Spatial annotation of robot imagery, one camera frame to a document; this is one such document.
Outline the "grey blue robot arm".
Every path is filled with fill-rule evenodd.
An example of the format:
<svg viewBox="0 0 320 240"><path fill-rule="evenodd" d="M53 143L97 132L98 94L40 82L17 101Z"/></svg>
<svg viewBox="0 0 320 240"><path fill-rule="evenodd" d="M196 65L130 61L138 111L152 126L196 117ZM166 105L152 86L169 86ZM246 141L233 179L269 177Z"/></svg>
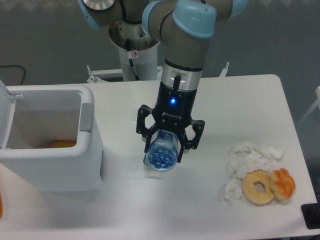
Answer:
<svg viewBox="0 0 320 240"><path fill-rule="evenodd" d="M154 80L157 45L166 46L155 107L139 108L136 132L146 154L157 132L172 133L180 145L173 160L179 163L198 147L204 131L204 121L191 113L215 25L241 14L247 1L80 0L78 5L92 28L109 27L125 81Z"/></svg>

